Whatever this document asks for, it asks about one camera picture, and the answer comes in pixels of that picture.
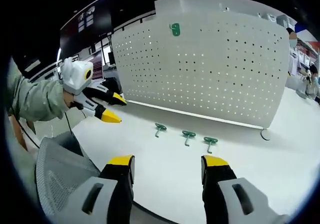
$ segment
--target person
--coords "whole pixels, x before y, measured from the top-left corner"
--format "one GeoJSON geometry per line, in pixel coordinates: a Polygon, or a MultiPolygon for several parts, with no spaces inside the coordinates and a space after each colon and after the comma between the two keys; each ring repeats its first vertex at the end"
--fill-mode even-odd
{"type": "Polygon", "coordinates": [[[17,120],[20,117],[30,121],[48,121],[55,117],[61,119],[64,112],[69,110],[74,97],[63,89],[58,80],[31,83],[22,76],[12,58],[8,70],[4,98],[5,114],[7,112],[4,126],[8,150],[27,193],[35,204],[39,204],[35,183],[36,163],[31,154],[18,143],[8,114],[14,115],[17,120]]]}
{"type": "Polygon", "coordinates": [[[310,75],[306,75],[303,78],[303,83],[306,86],[305,93],[311,99],[315,100],[316,97],[320,97],[320,90],[316,81],[316,78],[318,77],[317,67],[315,65],[311,65],[307,73],[310,75]]]}

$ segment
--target gray mesh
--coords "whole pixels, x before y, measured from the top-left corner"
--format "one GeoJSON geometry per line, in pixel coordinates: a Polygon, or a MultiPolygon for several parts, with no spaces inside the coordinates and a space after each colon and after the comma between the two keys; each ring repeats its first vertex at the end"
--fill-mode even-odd
{"type": "Polygon", "coordinates": [[[50,216],[60,212],[79,185],[99,174],[90,159],[44,138],[35,168],[37,192],[44,213],[50,216]]]}

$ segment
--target white wall panel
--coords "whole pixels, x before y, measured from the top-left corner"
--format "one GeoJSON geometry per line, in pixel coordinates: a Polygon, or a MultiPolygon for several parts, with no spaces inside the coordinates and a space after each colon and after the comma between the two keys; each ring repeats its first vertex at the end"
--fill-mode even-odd
{"type": "Polygon", "coordinates": [[[163,16],[112,36],[125,97],[269,127],[289,63],[287,31],[234,12],[163,16]],[[170,24],[180,24],[173,36],[170,24]]]}

